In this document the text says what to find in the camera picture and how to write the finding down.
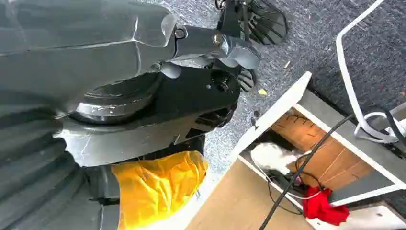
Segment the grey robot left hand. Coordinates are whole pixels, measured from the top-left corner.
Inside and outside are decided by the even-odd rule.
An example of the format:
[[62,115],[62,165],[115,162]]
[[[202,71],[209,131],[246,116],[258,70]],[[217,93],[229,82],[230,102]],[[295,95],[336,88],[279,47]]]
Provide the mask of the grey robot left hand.
[[261,56],[230,1],[216,29],[136,0],[0,3],[0,227],[132,230],[206,176],[184,141],[226,124]]

